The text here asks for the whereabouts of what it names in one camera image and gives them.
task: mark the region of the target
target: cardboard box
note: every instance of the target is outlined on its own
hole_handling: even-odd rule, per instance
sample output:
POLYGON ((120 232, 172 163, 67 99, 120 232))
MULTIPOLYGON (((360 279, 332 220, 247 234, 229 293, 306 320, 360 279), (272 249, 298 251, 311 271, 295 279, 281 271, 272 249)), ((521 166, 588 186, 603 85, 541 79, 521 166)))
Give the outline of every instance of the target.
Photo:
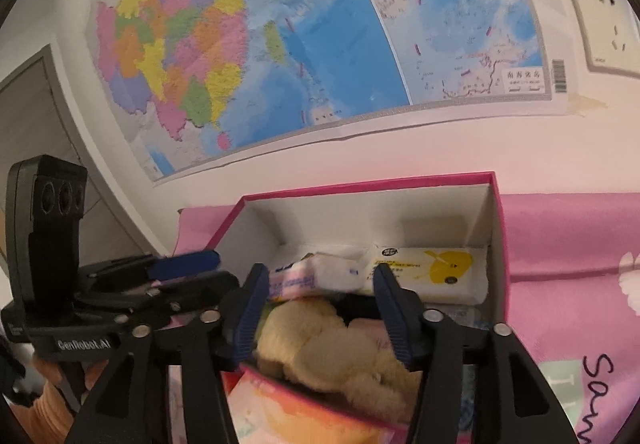
POLYGON ((270 269, 308 250, 360 259, 371 244, 487 247, 486 321, 503 321, 508 261, 493 173, 380 180, 242 198, 207 248, 244 280, 255 262, 270 269))

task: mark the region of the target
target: blue gripper pad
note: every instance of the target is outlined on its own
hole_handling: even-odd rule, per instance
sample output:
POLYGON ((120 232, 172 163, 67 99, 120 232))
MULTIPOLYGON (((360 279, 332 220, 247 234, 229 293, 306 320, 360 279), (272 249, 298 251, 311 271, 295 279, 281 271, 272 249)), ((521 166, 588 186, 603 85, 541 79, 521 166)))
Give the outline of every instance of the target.
POLYGON ((255 329, 268 297, 269 270, 265 265, 254 264, 244 285, 229 293, 220 305, 225 317, 223 334, 231 343, 236 365, 246 360, 254 349, 255 329))
POLYGON ((149 269, 151 280, 167 281, 192 277, 206 271, 215 271, 220 265, 220 255, 212 249, 187 253, 178 257, 158 259, 149 269))
POLYGON ((387 264, 379 264, 373 272, 373 291, 394 349, 394 354, 408 369, 421 358, 422 331, 420 316, 422 302, 413 291, 400 287, 387 264))

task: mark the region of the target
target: wall outlet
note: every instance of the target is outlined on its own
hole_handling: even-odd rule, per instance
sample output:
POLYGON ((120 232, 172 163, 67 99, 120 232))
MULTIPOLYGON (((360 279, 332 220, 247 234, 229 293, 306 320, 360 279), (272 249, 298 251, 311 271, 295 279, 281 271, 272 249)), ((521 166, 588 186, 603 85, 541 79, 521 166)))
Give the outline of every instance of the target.
POLYGON ((573 2, 590 70, 640 78, 640 31, 628 1, 573 2))

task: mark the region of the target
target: world map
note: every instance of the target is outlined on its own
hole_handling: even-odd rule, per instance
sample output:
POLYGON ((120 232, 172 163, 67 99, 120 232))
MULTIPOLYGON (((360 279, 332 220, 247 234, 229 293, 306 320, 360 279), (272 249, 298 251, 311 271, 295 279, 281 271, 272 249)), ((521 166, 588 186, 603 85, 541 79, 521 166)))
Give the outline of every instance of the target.
POLYGON ((550 95, 529 0, 95 0, 94 11, 95 66, 152 180, 376 114, 550 95))

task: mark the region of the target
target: stuffed teddy bear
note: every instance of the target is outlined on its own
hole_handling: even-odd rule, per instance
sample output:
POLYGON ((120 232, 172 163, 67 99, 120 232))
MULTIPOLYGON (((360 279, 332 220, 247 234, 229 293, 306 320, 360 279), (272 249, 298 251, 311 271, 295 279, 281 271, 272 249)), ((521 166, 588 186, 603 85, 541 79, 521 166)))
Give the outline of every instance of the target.
POLYGON ((256 349, 261 373, 342 394, 361 413, 408 423, 421 372, 410 373, 391 348, 358 328, 348 328, 328 301, 295 299, 271 310, 256 349))

